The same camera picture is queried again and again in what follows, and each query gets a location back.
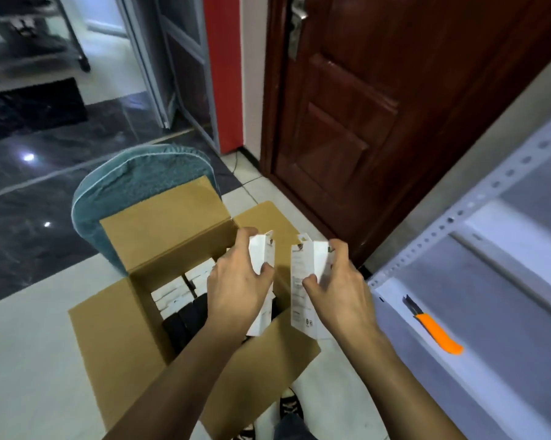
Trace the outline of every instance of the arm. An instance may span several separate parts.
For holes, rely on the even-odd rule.
[[[243,228],[208,277],[208,320],[182,353],[106,434],[105,439],[188,440],[206,399],[261,309],[274,270],[256,275]]]
[[[375,321],[373,299],[349,261],[347,244],[332,239],[335,262],[326,291],[303,281],[318,316],[363,380],[393,440],[464,439],[410,370]]]

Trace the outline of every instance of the hand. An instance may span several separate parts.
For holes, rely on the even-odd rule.
[[[339,338],[376,331],[373,298],[363,276],[349,260],[349,246],[339,239],[329,243],[335,250],[335,261],[326,290],[318,285],[314,274],[302,281],[318,317],[339,342]]]
[[[274,268],[267,262],[261,266],[261,274],[253,271],[249,238],[256,234],[256,228],[239,229],[235,245],[216,261],[207,281],[207,324],[236,341],[245,338],[274,278]]]

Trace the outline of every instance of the black sneaker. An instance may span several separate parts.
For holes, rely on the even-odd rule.
[[[255,440],[255,426],[251,423],[236,436],[233,440]]]
[[[287,414],[297,414],[302,420],[304,420],[304,413],[298,396],[287,388],[281,397],[279,398],[279,417],[283,419]]]

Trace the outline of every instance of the red wall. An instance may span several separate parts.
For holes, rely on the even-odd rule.
[[[220,151],[225,153],[242,146],[239,0],[204,0],[204,19]]]

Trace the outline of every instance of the cart wheel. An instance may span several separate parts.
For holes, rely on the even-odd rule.
[[[85,73],[89,73],[90,62],[88,61],[88,59],[86,57],[82,57],[82,58],[79,58],[78,61],[80,63],[80,68],[82,69],[82,71],[84,71]]]

